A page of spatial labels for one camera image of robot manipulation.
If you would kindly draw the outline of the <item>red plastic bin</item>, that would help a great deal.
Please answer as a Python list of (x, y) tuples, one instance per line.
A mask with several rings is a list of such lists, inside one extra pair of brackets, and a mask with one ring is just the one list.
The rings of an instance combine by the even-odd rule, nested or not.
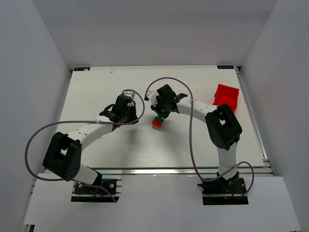
[(235, 113), (238, 106), (238, 98), (238, 88), (218, 84), (217, 90), (214, 94), (213, 105), (220, 106), (222, 104), (227, 104), (233, 113)]

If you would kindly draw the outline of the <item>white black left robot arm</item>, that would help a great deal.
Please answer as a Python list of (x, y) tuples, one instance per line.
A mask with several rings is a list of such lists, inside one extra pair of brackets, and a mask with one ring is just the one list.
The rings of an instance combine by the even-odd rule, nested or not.
[(102, 185), (102, 174), (81, 164), (81, 156), (94, 141), (113, 132), (121, 123), (137, 123), (135, 93), (124, 91), (114, 104), (106, 107), (94, 123), (69, 133), (53, 135), (43, 160), (43, 167), (65, 181), (75, 180), (91, 185), (92, 192)]

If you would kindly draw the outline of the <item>red wood block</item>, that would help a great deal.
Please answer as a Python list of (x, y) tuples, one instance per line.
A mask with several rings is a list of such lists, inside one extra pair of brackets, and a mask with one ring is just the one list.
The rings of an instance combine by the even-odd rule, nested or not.
[(158, 121), (156, 121), (156, 120), (153, 120), (153, 121), (152, 121), (152, 125), (157, 126), (157, 127), (162, 127), (162, 124), (163, 124), (163, 123), (158, 122)]

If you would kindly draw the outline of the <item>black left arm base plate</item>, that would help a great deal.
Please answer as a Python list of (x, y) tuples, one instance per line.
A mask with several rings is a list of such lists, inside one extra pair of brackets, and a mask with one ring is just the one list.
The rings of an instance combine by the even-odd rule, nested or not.
[(76, 183), (73, 185), (71, 202), (76, 203), (115, 203), (119, 200), (121, 194), (121, 179), (102, 179), (101, 188), (87, 187)]

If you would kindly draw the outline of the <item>teal wood block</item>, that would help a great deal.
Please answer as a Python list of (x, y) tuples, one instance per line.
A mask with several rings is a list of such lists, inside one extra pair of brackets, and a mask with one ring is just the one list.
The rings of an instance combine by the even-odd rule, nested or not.
[(156, 121), (158, 121), (158, 122), (161, 122), (161, 123), (164, 122), (164, 119), (163, 119), (163, 118), (160, 118), (160, 117), (158, 117), (158, 116), (156, 116), (156, 117), (154, 118), (154, 120), (156, 120)]

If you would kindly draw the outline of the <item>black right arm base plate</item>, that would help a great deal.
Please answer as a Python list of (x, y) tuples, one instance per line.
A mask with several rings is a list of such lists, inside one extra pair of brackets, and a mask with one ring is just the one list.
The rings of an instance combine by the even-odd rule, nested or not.
[(240, 195), (246, 192), (243, 178), (239, 178), (229, 189), (218, 181), (202, 182), (198, 184), (202, 189), (203, 205), (248, 205), (248, 197)]

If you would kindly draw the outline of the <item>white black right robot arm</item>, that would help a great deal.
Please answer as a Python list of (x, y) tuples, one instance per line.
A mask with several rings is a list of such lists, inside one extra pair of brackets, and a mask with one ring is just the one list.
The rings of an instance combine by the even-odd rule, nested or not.
[(209, 105), (190, 99), (184, 93), (176, 94), (166, 84), (156, 91), (147, 90), (145, 100), (151, 102), (151, 110), (166, 119), (171, 112), (192, 116), (207, 125), (210, 140), (218, 151), (217, 180), (211, 184), (228, 191), (239, 178), (236, 149), (242, 128), (230, 106)]

